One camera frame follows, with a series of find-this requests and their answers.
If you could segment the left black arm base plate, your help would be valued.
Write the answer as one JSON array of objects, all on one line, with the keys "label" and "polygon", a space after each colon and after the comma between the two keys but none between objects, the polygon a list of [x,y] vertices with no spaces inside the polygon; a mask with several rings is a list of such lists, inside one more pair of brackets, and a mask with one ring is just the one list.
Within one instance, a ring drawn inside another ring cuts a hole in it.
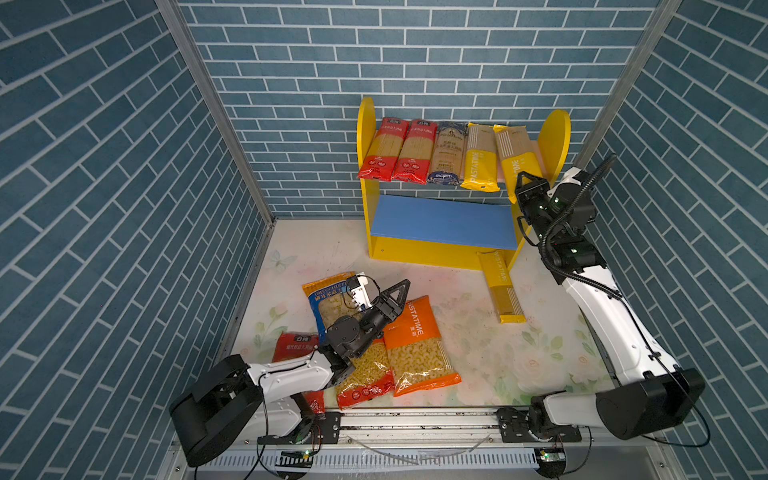
[{"label": "left black arm base plate", "polygon": [[327,412],[313,418],[304,418],[293,411],[269,413],[268,428],[258,437],[258,443],[303,445],[314,441],[334,445],[338,443],[342,418],[340,412]]}]

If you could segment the yellow Pastatime spaghetti pack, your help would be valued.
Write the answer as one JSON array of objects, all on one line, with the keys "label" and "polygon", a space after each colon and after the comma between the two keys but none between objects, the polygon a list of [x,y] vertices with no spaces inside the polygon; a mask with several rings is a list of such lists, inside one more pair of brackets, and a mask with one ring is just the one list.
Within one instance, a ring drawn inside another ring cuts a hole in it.
[{"label": "yellow Pastatime spaghetti pack", "polygon": [[469,123],[461,187],[498,192],[498,157],[492,126]]}]

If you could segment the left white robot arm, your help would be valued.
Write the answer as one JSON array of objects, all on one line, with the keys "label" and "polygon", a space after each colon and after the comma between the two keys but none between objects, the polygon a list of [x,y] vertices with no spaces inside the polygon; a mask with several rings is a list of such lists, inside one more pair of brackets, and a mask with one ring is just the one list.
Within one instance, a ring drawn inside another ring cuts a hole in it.
[{"label": "left white robot arm", "polygon": [[302,357],[248,364],[233,354],[202,374],[169,406],[187,465],[214,460],[241,436],[303,440],[314,421],[303,394],[336,387],[354,372],[353,362],[405,310],[410,285],[404,279],[381,290],[359,319],[340,317]]}]

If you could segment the red spaghetti pack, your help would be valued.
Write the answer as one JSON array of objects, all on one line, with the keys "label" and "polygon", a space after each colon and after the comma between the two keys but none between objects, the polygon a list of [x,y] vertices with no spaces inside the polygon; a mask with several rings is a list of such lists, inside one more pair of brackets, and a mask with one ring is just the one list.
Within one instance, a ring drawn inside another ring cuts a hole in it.
[{"label": "red spaghetti pack", "polygon": [[384,118],[360,167],[360,179],[389,182],[403,147],[409,123],[399,118]]},{"label": "red spaghetti pack", "polygon": [[396,161],[393,179],[425,185],[430,168],[438,124],[418,119],[410,122]]}]

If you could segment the dark blue spaghetti pack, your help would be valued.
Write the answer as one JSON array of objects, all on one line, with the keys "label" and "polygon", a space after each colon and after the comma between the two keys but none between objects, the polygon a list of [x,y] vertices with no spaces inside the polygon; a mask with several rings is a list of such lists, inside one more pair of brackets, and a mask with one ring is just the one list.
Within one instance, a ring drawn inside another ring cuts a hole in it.
[{"label": "dark blue spaghetti pack", "polygon": [[461,183],[468,124],[443,121],[438,123],[427,182],[458,186]]}]

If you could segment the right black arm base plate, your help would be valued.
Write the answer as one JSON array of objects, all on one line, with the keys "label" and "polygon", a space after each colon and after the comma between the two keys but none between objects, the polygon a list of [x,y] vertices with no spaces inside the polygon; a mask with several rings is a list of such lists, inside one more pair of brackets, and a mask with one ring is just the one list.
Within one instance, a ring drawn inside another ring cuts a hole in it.
[{"label": "right black arm base plate", "polygon": [[550,424],[541,412],[500,407],[496,411],[503,443],[579,443],[582,435],[578,427]]}]

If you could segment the red fusilli bag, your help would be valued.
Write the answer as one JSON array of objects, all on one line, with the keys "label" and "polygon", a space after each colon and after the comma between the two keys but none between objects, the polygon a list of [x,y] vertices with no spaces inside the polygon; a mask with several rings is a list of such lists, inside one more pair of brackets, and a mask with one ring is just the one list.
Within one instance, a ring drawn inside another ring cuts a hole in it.
[{"label": "red fusilli bag", "polygon": [[368,350],[352,360],[352,374],[336,388],[341,409],[384,396],[395,389],[395,380],[383,340],[375,340]]}]

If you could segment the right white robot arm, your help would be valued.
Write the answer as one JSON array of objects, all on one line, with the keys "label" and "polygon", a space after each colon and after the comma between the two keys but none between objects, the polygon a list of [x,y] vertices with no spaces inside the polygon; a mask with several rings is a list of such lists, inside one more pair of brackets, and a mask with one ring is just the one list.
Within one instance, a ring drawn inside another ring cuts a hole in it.
[{"label": "right white robot arm", "polygon": [[575,168],[552,187],[522,172],[515,188],[519,224],[533,228],[542,263],[576,302],[614,377],[612,389],[595,394],[562,391],[533,398],[530,431],[543,440],[575,426],[604,428],[622,440],[648,438],[696,412],[706,386],[696,369],[682,368],[652,338],[585,237],[596,217],[591,189],[600,177]]}]

